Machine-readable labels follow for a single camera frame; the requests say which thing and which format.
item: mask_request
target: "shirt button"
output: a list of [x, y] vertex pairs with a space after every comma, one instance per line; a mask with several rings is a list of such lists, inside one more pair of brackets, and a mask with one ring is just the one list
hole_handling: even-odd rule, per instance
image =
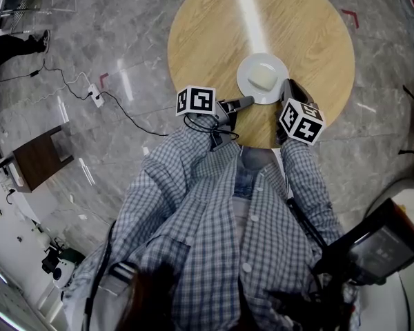
[[189, 246], [192, 246], [192, 244], [193, 244], [193, 238], [192, 237], [187, 237], [186, 238], [186, 244], [189, 245]]
[[249, 263], [244, 262], [242, 264], [242, 270], [244, 270], [244, 272], [247, 273], [251, 272], [251, 265]]

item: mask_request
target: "black shoe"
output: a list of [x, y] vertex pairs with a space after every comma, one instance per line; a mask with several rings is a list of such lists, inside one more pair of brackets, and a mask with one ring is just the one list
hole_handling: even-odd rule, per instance
[[50, 31], [45, 30], [43, 36], [40, 38], [39, 43], [43, 45], [41, 52], [47, 53], [49, 51], [49, 42], [50, 42]]

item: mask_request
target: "blue checkered shirt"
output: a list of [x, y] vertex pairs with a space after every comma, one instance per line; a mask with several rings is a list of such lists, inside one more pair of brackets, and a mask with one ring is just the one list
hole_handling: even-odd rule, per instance
[[[211, 126], [209, 118], [198, 122]], [[130, 185], [112, 234], [108, 266], [129, 261], [143, 271], [169, 263], [179, 276], [172, 319], [182, 330], [228, 330], [240, 318], [238, 278], [262, 330], [292, 330], [271, 292], [310, 292], [310, 268], [320, 258], [286, 205], [276, 163], [257, 175], [242, 242], [236, 237], [232, 197], [240, 147], [209, 152], [210, 137], [182, 127], [145, 159]], [[324, 181], [308, 146], [288, 140], [281, 149], [295, 200], [327, 243], [342, 235]], [[79, 266], [65, 292], [65, 309], [92, 279], [102, 248]], [[355, 298], [346, 287], [346, 301]], [[359, 326], [359, 308], [351, 329]]]

